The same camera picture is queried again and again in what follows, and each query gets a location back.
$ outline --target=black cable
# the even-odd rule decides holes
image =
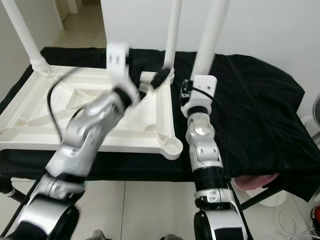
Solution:
[[[62,142],[63,140],[63,137],[62,137],[62,133],[60,131],[60,127],[58,125],[58,121],[52,111],[52,106],[51,106],[51,96],[52,96],[52,93],[55,89],[55,87],[63,80],[66,78],[66,76],[68,76],[69,74],[71,74],[72,72],[74,72],[77,68],[76,67],[73,67],[71,69],[69,69],[68,71],[64,72],[62,75],[58,76],[57,78],[57,81],[50,87],[49,91],[48,91],[48,94],[46,96],[46,104],[48,106],[48,110],[49,110],[49,116],[53,122],[53,125],[55,127],[55,130],[59,136],[59,139],[60,139],[60,142]]]
[[[218,102],[213,96],[211,96],[209,93],[199,89],[199,88],[196,88],[196,87],[192,87],[191,88],[192,90],[196,91],[196,92],[199,92],[203,95],[205,95],[206,97],[210,98],[213,102],[215,102],[222,110],[224,110],[224,107],[220,104],[220,102]]]
[[[85,108],[85,106],[82,106],[82,107],[80,107],[77,111],[75,111],[75,113],[72,115],[72,117],[70,118],[70,121],[72,120],[72,119],[74,119],[77,115],[78,115],[78,113],[81,111],[81,110],[83,110]]]

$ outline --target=fan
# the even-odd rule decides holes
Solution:
[[[313,116],[304,116],[301,118],[305,129],[320,149],[320,95],[316,98],[313,108]]]

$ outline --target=white vertical pole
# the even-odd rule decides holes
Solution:
[[[208,75],[214,61],[219,36],[224,25],[229,0],[212,0],[204,26],[200,47],[196,54],[191,79],[195,75]]]
[[[35,71],[48,72],[49,65],[40,54],[34,39],[17,7],[15,0],[2,0],[4,8],[19,35],[19,38],[30,58],[30,63]]]
[[[174,67],[175,62],[181,5],[182,0],[172,0],[163,64],[164,67],[169,67],[171,69]]]

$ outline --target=pink object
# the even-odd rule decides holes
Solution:
[[[262,176],[251,176],[243,175],[234,178],[235,184],[242,191],[254,190],[261,188],[278,177],[279,173],[262,175]]]

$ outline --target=black cloth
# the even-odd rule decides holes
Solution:
[[[55,48],[41,51],[51,65],[105,68],[105,49]],[[187,119],[180,111],[180,87],[189,79],[196,53],[177,52],[171,86],[175,135],[183,143],[177,160],[159,154],[99,152],[89,180],[192,181]],[[131,49],[130,75],[138,82],[141,71],[158,72],[164,52]],[[7,107],[32,73],[29,67],[0,104]],[[210,74],[218,79],[212,103],[211,123],[228,177],[280,173],[287,190],[308,201],[320,183],[320,153],[296,111],[304,90],[287,73],[256,58],[216,55]],[[0,177],[36,178],[53,151],[11,150],[0,152]]]

